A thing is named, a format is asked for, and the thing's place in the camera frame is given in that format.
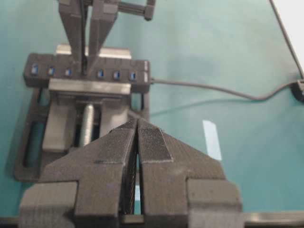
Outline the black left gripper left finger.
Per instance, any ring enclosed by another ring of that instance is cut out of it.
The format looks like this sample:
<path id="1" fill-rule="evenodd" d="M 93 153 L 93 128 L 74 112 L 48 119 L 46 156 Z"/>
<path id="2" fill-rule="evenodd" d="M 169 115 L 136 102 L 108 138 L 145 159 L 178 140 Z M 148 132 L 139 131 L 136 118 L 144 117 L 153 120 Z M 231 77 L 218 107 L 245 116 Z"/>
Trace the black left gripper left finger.
<path id="1" fill-rule="evenodd" d="M 137 119 L 48 164 L 40 183 L 78 183 L 75 223 L 119 223 L 134 213 Z"/>

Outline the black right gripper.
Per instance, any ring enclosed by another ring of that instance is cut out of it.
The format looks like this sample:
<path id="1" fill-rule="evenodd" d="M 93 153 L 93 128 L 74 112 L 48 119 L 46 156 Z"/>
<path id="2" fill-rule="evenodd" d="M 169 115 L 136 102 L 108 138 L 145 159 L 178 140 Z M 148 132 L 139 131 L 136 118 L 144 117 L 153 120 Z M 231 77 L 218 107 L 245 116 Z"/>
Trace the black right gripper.
<path id="1" fill-rule="evenodd" d="M 87 72 L 92 73 L 99 57 L 100 49 L 117 19 L 118 11 L 142 16 L 146 21 L 150 21 L 154 15 L 155 5 L 155 0 L 147 0 L 146 5 L 119 0 L 118 7 L 93 7 L 90 22 Z M 84 56 L 83 8 L 80 4 L 59 4 L 59 14 L 71 47 L 73 63 L 76 68 L 82 68 Z"/>

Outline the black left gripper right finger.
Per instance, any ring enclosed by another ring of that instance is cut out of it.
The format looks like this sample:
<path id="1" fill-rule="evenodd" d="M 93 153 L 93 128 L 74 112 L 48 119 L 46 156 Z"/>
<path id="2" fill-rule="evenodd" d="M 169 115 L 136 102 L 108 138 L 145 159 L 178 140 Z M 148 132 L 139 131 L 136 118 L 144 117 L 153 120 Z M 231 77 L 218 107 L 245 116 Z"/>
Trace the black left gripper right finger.
<path id="1" fill-rule="evenodd" d="M 140 119 L 138 145 L 143 211 L 147 219 L 187 216 L 186 180 L 219 179 L 219 161 Z"/>

